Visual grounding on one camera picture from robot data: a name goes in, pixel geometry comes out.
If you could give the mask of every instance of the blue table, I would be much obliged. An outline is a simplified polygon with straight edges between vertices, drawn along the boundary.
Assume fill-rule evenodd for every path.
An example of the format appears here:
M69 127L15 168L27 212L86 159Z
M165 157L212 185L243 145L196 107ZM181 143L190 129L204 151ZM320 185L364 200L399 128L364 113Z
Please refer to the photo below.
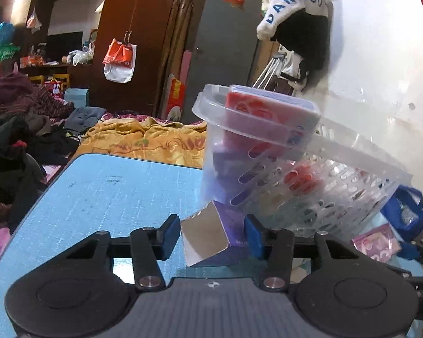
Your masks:
M0 338L15 337L3 299L19 277L97 230L128 236L137 228L160 226L171 213L181 219L191 215L199 208L200 181L200 170L181 166L102 154L75 159L26 216L1 258ZM262 270L253 259L231 268L186 269L181 238L171 258L159 265L167 283L176 276L257 277ZM130 260L115 260L114 273L133 282Z

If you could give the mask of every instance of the clear plastic container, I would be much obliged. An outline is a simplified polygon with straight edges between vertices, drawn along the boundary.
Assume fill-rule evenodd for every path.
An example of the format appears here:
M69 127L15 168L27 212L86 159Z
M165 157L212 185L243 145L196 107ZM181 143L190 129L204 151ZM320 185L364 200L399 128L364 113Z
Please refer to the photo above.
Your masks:
M323 230L348 240L399 184L410 183L401 164L359 134L320 118L314 103L245 87L232 91L267 95L299 116L285 122L229 108L230 88L206 85L193 107L208 122L204 205L214 199L255 214L265 227L289 228L298 236Z

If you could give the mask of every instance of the yellow blanket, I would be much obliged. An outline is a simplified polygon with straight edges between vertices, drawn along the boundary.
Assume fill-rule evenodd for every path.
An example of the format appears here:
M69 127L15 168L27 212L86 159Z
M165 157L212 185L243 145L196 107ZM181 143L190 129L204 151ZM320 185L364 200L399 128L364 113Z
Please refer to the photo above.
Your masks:
M160 124L153 118L109 119L85 135L74 157L86 153L112 154L135 159L202 168L206 122Z

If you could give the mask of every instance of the blue bag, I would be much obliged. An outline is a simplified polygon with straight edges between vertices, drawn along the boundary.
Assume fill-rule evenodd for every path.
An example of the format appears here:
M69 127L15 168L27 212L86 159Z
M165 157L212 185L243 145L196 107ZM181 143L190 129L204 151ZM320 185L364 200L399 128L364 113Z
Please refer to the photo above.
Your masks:
M420 199L419 203L412 195ZM409 224L403 220L404 212L413 213L413 220ZM418 189L399 186L381 213L402 239L410 243L423 231L423 194Z
M0 23L0 45L11 43L14 30L14 25L11 23Z

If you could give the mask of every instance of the purple box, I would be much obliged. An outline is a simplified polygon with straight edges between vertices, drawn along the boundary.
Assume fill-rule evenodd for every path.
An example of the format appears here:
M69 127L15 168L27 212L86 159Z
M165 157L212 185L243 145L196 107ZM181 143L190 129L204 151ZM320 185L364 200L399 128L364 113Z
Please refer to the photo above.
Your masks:
M249 256L244 214L212 201L181 222L186 265L220 267Z

